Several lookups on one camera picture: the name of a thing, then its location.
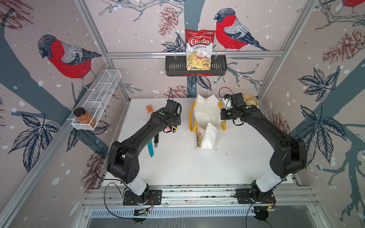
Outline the white tote pouch yellow handles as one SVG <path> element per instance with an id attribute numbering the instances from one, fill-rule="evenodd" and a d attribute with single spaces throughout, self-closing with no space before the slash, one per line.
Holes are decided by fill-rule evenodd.
<path id="1" fill-rule="evenodd" d="M 189 128 L 194 132 L 196 149 L 216 150 L 218 129 L 226 130 L 226 121 L 221 119 L 223 103 L 214 95 L 205 98 L 197 95 L 189 113 Z"/>

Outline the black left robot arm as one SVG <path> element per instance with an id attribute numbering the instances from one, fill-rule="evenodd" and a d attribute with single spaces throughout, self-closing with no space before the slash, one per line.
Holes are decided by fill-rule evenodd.
<path id="1" fill-rule="evenodd" d="M 106 169 L 120 179 L 131 191 L 134 201 L 144 203 L 148 199 L 149 186 L 139 176 L 139 155 L 146 145 L 166 128 L 170 131 L 181 124 L 182 106 L 167 100 L 166 106 L 153 112 L 147 123 L 123 142 L 115 141 L 109 151 Z"/>

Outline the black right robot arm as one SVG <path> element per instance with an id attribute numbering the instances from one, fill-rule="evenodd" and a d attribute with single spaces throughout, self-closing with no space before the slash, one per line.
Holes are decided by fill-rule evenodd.
<path id="1" fill-rule="evenodd" d="M 248 123 L 254 127 L 272 146 L 274 153 L 269 168 L 251 184 L 251 198 L 262 201 L 272 190 L 282 183 L 289 174 L 296 174 L 307 166 L 306 145 L 301 138 L 294 138 L 275 126 L 254 105 L 244 101 L 243 94 L 226 94 L 221 119 Z"/>

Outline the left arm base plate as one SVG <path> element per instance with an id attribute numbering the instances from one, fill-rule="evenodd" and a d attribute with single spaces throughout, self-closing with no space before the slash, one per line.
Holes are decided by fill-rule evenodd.
<path id="1" fill-rule="evenodd" d="M 152 206 L 160 205 L 162 190 L 147 190 L 141 196 L 134 194 L 131 190 L 125 192 L 124 206 Z"/>

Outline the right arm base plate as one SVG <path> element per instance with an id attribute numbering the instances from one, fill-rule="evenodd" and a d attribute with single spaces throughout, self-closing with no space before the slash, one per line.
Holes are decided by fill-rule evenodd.
<path id="1" fill-rule="evenodd" d="M 237 199 L 239 204 L 276 204 L 273 191 L 262 193 L 258 189 L 236 189 L 234 198 Z"/>

